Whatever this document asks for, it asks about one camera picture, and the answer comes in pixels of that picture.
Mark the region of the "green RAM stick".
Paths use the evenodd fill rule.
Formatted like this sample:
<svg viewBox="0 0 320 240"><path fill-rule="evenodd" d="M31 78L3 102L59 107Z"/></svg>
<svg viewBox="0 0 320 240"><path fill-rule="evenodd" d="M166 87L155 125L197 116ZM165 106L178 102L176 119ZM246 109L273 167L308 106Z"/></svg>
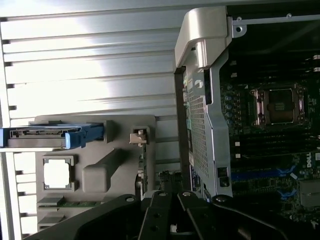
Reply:
<svg viewBox="0 0 320 240"><path fill-rule="evenodd" d="M101 201L64 201L57 206L59 208L93 208L101 204Z"/></svg>

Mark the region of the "green motherboard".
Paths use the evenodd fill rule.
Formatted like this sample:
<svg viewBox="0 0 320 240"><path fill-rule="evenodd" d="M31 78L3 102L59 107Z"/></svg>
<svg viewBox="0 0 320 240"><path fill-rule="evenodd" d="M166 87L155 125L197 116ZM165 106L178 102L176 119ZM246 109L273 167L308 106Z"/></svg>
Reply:
<svg viewBox="0 0 320 240"><path fill-rule="evenodd" d="M253 125L250 91L294 83L307 88L306 122L276 129ZM296 166L284 177L231 179L234 198L295 221L319 221L320 206L301 205L300 183L320 179L320 53L232 55L220 71L220 94L231 174Z"/></svg>

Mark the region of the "blue expansion slot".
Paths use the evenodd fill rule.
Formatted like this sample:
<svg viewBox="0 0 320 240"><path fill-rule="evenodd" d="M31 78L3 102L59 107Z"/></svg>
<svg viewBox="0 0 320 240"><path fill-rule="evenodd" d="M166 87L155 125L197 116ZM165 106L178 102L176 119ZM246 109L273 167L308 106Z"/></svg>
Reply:
<svg viewBox="0 0 320 240"><path fill-rule="evenodd" d="M258 171L246 171L246 172L233 172L231 174L232 181L246 181L251 179L260 179L260 178L278 178L278 177L286 177L290 175L296 166L292 166L291 168L281 169L275 168L271 170L258 170Z"/></svg>

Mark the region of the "grey parts rack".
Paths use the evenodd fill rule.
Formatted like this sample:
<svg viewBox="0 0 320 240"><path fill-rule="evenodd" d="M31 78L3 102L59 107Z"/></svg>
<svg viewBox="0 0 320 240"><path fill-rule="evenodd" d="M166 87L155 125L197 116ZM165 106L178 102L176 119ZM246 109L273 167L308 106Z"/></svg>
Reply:
<svg viewBox="0 0 320 240"><path fill-rule="evenodd" d="M35 155L37 230L40 232L95 207L58 207L62 202L108 203L124 194L154 190L156 118L153 115L43 115L34 125L101 124L104 136L74 149L41 148ZM44 184L44 164L69 164L66 188Z"/></svg>

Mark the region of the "silver CPU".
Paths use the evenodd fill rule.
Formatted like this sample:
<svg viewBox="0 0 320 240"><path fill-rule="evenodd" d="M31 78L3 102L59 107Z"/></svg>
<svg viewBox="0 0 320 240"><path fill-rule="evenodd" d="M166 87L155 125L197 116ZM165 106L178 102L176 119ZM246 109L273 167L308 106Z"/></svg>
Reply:
<svg viewBox="0 0 320 240"><path fill-rule="evenodd" d="M64 189L70 184L70 166L65 159L49 159L43 173L44 184L50 189Z"/></svg>

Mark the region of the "silver chipset heatsink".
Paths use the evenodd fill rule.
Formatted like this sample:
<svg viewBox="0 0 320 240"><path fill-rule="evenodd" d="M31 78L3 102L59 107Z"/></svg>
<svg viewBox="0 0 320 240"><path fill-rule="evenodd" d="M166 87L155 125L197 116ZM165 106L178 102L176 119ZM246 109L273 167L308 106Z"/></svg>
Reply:
<svg viewBox="0 0 320 240"><path fill-rule="evenodd" d="M320 179L304 180L300 182L300 204L306 208L320 206Z"/></svg>

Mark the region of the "hard disk drive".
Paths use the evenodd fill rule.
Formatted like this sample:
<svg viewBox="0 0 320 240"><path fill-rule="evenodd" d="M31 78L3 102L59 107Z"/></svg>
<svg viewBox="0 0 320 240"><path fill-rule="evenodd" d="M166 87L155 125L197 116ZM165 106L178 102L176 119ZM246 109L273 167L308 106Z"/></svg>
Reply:
<svg viewBox="0 0 320 240"><path fill-rule="evenodd" d="M84 148L87 143L104 139L104 126L100 123L83 124L31 124L18 127L0 128L0 149L31 149L26 147L8 147L9 131L14 129L63 129L65 133L65 147L32 147L32 148L53 148L71 150Z"/></svg>

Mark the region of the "open black PC case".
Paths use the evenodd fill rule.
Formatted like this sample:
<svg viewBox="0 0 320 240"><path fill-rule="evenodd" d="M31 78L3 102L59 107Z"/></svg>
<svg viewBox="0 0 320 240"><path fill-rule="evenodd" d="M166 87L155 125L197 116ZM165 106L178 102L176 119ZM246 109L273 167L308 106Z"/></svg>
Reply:
<svg viewBox="0 0 320 240"><path fill-rule="evenodd" d="M228 47L209 68L196 68L195 47L185 64L176 67L183 79L190 176L206 200L215 195L234 198L229 128L221 105L222 67L231 56L320 54L320 0L225 7L232 20Z"/></svg>

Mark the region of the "silver hard disk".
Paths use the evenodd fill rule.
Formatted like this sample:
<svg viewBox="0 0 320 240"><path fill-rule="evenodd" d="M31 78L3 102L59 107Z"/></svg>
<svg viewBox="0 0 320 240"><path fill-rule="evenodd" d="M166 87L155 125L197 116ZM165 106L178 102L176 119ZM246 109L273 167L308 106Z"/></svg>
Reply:
<svg viewBox="0 0 320 240"><path fill-rule="evenodd" d="M58 128L17 128L9 131L9 148L64 148L64 129Z"/></svg>

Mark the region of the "CPU socket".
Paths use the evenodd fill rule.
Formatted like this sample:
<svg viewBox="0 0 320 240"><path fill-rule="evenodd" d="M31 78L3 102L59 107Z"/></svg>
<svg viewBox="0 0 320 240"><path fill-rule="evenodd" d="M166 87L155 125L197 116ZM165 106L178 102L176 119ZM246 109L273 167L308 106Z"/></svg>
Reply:
<svg viewBox="0 0 320 240"><path fill-rule="evenodd" d="M261 86L250 91L253 97L253 122L260 129L284 125L303 125L306 118L307 88L298 83Z"/></svg>

